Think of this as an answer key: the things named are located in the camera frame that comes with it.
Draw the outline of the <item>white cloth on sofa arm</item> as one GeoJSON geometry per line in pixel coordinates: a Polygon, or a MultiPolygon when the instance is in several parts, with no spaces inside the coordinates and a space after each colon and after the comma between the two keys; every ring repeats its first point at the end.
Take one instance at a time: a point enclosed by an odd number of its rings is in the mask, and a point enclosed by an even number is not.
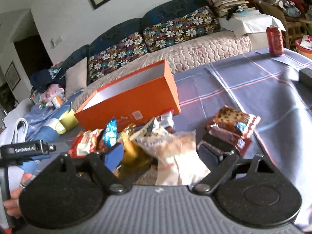
{"type": "Polygon", "coordinates": [[[231,18],[228,21],[226,18],[219,18],[218,20],[222,28],[232,31],[236,37],[249,33],[253,34],[266,32],[266,29],[272,25],[277,26],[282,31],[285,31],[285,27],[279,19],[267,14],[231,18]]]}

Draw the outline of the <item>person's left hand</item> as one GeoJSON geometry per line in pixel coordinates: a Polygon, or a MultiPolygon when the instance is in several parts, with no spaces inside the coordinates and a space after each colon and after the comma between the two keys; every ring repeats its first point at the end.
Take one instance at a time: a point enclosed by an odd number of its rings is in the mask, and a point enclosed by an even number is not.
{"type": "Polygon", "coordinates": [[[31,173],[25,173],[21,179],[19,187],[11,192],[11,198],[3,202],[3,206],[9,216],[15,217],[16,219],[22,216],[19,206],[19,196],[23,191],[22,184],[27,183],[32,179],[31,173]]]}

